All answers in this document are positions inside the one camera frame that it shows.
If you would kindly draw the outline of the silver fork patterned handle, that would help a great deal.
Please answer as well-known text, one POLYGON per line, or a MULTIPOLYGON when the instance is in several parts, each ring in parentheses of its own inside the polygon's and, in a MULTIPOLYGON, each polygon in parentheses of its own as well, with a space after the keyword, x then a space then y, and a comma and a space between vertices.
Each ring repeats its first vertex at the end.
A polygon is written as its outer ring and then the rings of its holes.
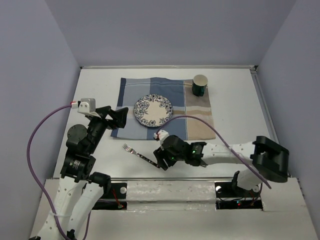
POLYGON ((149 158, 145 157, 144 155, 138 153, 137 151, 135 151, 132 147, 128 146, 127 144, 124 144, 122 147, 123 147, 124 150, 126 150, 130 154, 133 154, 133 155, 143 159, 144 161, 146 161, 147 163, 153 165, 154 167, 156 167, 158 169, 160 168, 160 166, 157 163, 155 163, 154 161, 152 161, 149 158))

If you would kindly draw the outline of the blue beige plaid cloth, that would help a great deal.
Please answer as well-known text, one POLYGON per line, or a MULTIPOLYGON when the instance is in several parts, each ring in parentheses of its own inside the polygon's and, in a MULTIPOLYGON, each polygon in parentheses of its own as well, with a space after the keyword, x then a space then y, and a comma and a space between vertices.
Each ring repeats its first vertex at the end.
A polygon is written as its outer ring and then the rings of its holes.
POLYGON ((153 140, 157 127, 140 124, 134 116, 136 102, 149 94, 167 98, 173 106, 173 121, 163 127, 171 135, 182 140, 212 140, 216 134, 209 92, 195 96, 192 92, 191 79, 173 80, 162 77, 121 78, 117 109, 127 107, 127 121, 124 128, 111 131, 111 137, 128 140, 153 140))

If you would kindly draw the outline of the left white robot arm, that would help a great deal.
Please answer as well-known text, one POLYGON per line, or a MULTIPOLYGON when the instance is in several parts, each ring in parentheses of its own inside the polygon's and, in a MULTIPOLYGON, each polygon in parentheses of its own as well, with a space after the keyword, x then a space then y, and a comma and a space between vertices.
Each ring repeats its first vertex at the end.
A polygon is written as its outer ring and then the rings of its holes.
POLYGON ((64 162, 60 171, 54 199, 44 188, 32 168, 31 175, 46 196, 50 211, 35 240, 75 240, 83 224, 88 224, 96 202, 111 191, 111 177, 93 172, 96 162, 93 154, 107 129, 124 128, 129 109, 112 110, 110 106, 91 107, 84 101, 72 102, 68 108, 76 108, 89 120, 88 126, 73 125, 67 132, 64 162))

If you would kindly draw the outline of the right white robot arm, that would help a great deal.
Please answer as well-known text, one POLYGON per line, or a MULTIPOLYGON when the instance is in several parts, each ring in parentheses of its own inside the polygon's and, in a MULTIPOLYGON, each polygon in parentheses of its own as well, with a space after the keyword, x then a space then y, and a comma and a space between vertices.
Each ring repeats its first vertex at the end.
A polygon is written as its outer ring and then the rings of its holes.
POLYGON ((242 164, 246 168, 234 173, 230 190, 242 196, 259 184, 286 183, 290 152, 265 136, 257 136, 252 142, 220 145, 205 141, 187 143, 176 135, 161 130, 154 134, 160 143, 153 154, 163 170, 184 162, 193 167, 217 164, 242 164))

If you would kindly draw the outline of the blue floral ceramic plate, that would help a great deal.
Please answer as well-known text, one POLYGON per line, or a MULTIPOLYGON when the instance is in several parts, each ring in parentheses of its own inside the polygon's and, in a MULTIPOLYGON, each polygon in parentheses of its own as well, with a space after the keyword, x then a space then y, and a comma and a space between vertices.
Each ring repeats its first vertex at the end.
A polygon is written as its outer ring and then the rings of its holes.
POLYGON ((172 118, 173 105, 162 95, 148 94, 141 97, 135 103, 133 114, 141 125, 149 128, 157 128, 172 118))

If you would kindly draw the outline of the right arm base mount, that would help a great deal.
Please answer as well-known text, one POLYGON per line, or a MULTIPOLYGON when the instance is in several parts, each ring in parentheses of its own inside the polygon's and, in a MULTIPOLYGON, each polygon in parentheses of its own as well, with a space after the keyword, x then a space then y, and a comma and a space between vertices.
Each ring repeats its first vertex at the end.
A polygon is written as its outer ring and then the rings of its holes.
POLYGON ((255 186, 252 190, 245 190, 233 186, 231 182, 215 182, 216 209, 262 210, 261 190, 261 185, 255 186))

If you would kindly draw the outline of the paper cup green base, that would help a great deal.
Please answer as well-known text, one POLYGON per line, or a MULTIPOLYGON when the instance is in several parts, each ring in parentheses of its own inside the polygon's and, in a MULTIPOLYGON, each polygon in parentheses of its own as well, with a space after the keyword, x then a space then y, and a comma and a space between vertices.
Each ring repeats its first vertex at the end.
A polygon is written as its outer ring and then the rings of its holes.
POLYGON ((203 97, 206 87, 208 85, 208 79, 202 74, 196 75, 192 80, 192 93, 197 97, 203 97))

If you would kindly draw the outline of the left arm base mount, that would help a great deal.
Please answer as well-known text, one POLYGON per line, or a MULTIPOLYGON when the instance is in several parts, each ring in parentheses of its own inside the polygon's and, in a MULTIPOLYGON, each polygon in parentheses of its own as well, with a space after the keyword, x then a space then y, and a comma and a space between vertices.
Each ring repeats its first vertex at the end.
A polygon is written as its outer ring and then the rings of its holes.
POLYGON ((92 210, 122 211, 127 209, 127 183, 112 182, 109 192, 104 192, 92 210))

